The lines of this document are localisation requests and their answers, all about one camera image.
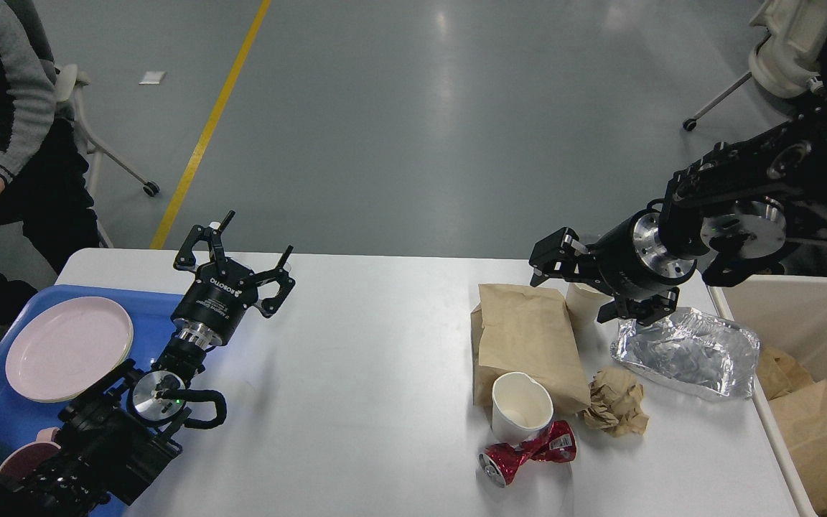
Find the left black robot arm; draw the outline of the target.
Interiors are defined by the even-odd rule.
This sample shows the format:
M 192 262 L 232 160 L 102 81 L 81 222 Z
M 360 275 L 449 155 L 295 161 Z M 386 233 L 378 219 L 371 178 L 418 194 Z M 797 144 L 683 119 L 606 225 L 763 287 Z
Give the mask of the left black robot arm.
M 286 267 L 292 246 L 260 272 L 226 255 L 221 235 L 232 219 L 227 213 L 217 227 L 193 226 L 175 256 L 174 268 L 194 281 L 157 360 L 145 371 L 121 361 L 60 410 L 55 455 L 24 477 L 0 473 L 0 516 L 86 516 L 111 497 L 132 504 L 181 454 L 175 433 L 223 425 L 224 395 L 193 389 L 193 378 L 250 307 L 270 318 L 295 286 Z

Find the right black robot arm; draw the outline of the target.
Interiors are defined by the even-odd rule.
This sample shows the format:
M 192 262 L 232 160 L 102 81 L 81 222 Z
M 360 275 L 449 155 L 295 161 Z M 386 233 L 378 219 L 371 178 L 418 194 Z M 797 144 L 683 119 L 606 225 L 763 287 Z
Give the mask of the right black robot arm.
M 649 326 L 675 312 L 702 256 L 704 284 L 736 286 L 802 244 L 827 245 L 827 98 L 754 138 L 716 144 L 597 242 L 564 227 L 528 262 L 531 286 L 564 279 L 610 297 L 598 322 Z

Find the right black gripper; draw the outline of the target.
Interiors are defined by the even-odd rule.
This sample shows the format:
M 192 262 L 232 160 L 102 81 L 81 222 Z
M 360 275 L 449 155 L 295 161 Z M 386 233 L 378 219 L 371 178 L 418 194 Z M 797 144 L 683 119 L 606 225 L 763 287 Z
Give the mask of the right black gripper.
M 593 245 L 581 242 L 571 227 L 561 227 L 534 245 L 528 260 L 531 286 L 554 278 L 606 292 L 614 298 L 598 309 L 597 323 L 636 320 L 650 326 L 668 317 L 677 308 L 676 286 L 691 279 L 696 260 L 679 258 L 663 245 L 658 216 L 656 210 L 641 210 Z

